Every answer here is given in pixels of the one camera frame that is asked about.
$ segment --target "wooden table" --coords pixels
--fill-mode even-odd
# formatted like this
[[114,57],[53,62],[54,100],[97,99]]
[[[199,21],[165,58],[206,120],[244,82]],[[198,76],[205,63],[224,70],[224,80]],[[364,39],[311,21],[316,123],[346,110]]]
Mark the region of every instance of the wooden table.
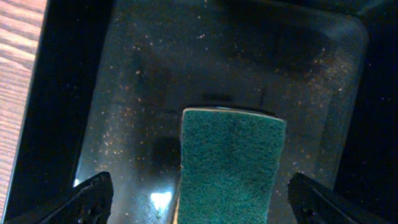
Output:
[[0,219],[47,0],[0,0]]

